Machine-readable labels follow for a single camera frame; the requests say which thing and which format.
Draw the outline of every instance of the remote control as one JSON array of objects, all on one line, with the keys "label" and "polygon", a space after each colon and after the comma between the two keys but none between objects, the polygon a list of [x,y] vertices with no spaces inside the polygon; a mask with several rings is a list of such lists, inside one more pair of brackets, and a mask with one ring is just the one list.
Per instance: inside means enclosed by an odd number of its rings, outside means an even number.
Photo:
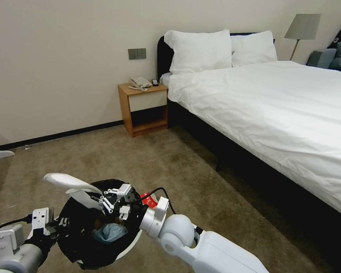
[{"label": "remote control", "polygon": [[158,86],[158,80],[157,79],[152,79],[152,82],[153,82],[153,86]]}]

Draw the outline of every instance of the nightstand drawer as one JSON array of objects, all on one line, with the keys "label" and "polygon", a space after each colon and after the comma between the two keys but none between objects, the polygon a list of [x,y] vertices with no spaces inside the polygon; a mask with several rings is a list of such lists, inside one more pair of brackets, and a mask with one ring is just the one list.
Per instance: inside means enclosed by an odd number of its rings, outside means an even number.
[{"label": "nightstand drawer", "polygon": [[129,96],[130,111],[167,105],[167,90]]}]

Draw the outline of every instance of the black cable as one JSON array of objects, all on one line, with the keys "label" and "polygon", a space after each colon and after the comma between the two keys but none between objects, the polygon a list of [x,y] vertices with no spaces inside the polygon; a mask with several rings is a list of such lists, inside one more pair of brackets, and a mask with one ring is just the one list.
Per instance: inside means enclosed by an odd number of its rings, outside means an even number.
[{"label": "black cable", "polygon": [[27,222],[27,223],[31,223],[31,217],[32,215],[31,214],[28,214],[27,216],[23,217],[23,218],[20,218],[20,219],[17,219],[17,220],[12,220],[10,222],[7,222],[7,223],[4,223],[2,225],[0,225],[0,229],[5,227],[5,226],[8,226],[10,224],[15,224],[17,222]]},{"label": "black cable", "polygon": [[172,206],[171,200],[169,199],[169,196],[167,194],[167,191],[163,187],[156,188],[156,189],[152,190],[150,193],[148,193],[147,195],[143,196],[142,198],[140,198],[138,200],[135,200],[135,201],[131,201],[131,202],[125,202],[125,204],[126,205],[130,205],[130,204],[134,204],[134,203],[138,203],[140,201],[143,201],[144,199],[146,199],[147,197],[149,197],[150,195],[152,195],[153,193],[155,193],[158,190],[162,190],[164,192],[164,194],[166,195],[167,199],[169,200],[169,206],[170,206],[173,214],[176,214],[176,212],[174,211],[174,208]]}]

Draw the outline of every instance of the light switch panel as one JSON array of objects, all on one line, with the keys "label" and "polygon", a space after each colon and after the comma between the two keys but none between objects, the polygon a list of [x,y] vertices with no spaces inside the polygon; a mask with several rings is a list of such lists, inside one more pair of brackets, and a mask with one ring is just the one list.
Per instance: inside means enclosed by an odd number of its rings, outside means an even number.
[{"label": "light switch panel", "polygon": [[146,49],[138,49],[138,56],[139,59],[146,59],[147,58],[147,50]]},{"label": "light switch panel", "polygon": [[128,49],[129,52],[129,60],[135,59],[135,49]]},{"label": "light switch panel", "polygon": [[147,58],[146,49],[128,49],[128,52],[129,52],[129,60]]}]

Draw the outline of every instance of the gray lamp shade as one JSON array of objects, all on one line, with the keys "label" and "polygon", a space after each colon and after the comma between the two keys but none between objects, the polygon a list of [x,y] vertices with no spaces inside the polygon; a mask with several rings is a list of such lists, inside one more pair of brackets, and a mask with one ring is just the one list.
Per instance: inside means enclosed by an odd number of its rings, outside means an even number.
[{"label": "gray lamp shade", "polygon": [[314,40],[321,14],[297,14],[284,38]]}]

